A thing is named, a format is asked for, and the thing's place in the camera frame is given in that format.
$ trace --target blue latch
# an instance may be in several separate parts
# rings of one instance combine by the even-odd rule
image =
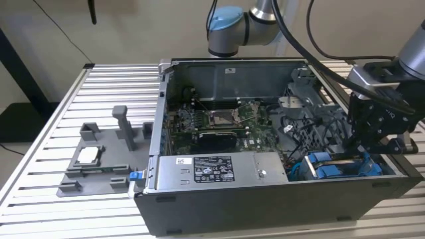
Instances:
[[[144,179],[144,172],[131,172],[130,180],[140,181]]]

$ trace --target motherboard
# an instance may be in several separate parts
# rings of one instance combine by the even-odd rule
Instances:
[[[170,112],[172,155],[279,152],[279,136],[262,101],[211,106],[195,101]]]

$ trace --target screw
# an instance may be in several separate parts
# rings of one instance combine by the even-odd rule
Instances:
[[[267,176],[267,172],[264,170],[259,170],[259,176],[260,178],[264,178]]]

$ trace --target sticker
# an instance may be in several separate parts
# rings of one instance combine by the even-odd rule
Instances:
[[[192,158],[176,158],[176,164],[192,164]]]
[[[195,157],[194,168],[195,181],[198,183],[235,181],[235,169],[231,156]]]

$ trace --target cable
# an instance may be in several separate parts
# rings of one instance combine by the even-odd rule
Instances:
[[[43,7],[40,6],[40,4],[36,2],[36,0],[32,0],[35,2],[35,4],[39,6],[40,10],[44,12],[46,16],[51,19],[51,21],[55,23],[55,25],[58,26],[59,30],[62,31],[62,33],[64,33],[68,41],[71,42],[71,44],[78,48],[78,50],[82,52],[82,54],[86,56],[87,60],[92,62],[91,58],[88,58],[88,56],[84,54],[83,50],[78,47],[78,45],[72,42],[70,36],[67,35],[67,33],[64,32],[64,30],[60,28],[60,26],[58,25],[56,21],[54,20],[54,18],[47,14],[47,12],[44,11]]]
[[[12,150],[12,149],[8,149],[2,143],[0,143],[0,147],[4,148],[7,151],[10,151],[10,152],[12,152],[12,153],[18,153],[18,154],[22,155],[22,156],[26,156],[26,154],[20,153],[20,152],[18,152],[18,151],[15,151],[15,150]]]
[[[290,32],[290,29],[286,25],[284,19],[280,15],[280,9],[278,5],[278,0],[272,0],[272,9],[276,16],[276,21],[279,28],[283,32],[283,35],[286,36],[288,42],[294,46],[294,48],[299,51],[299,53],[303,55],[303,57],[311,62],[314,67],[318,68],[319,71],[322,71],[326,75],[328,75],[338,83],[352,89],[355,92],[360,93],[366,97],[375,100],[379,104],[382,104],[386,107],[390,107],[395,109],[396,111],[400,111],[405,114],[415,114],[416,110],[409,107],[408,105],[399,104],[395,101],[384,98],[383,96],[378,95],[372,91],[367,90],[362,86],[359,86],[356,83],[348,81],[344,77],[342,77],[338,73],[335,73],[318,59],[316,57],[308,52],[308,50],[303,47],[300,42],[296,40],[294,35]]]
[[[208,17],[207,17],[207,22],[206,22],[206,30],[207,30],[207,40],[210,39],[210,34],[211,34],[211,26],[212,26],[212,19],[214,19],[214,14],[215,14],[215,9],[218,7],[218,0],[212,1],[212,7],[211,11],[208,12]]]
[[[314,7],[314,3],[315,0],[311,0],[311,4],[308,6],[308,10],[307,10],[307,17],[306,17],[306,28],[307,28],[307,34],[308,34],[308,38],[311,39],[311,42],[316,48],[316,50],[319,51],[319,53],[330,58],[330,59],[335,59],[335,60],[371,60],[371,59],[384,59],[384,60],[394,60],[396,57],[395,56],[334,56],[330,55],[327,52],[324,52],[316,41],[314,38],[314,34],[312,34],[312,28],[311,28],[311,14],[312,14],[312,7]]]

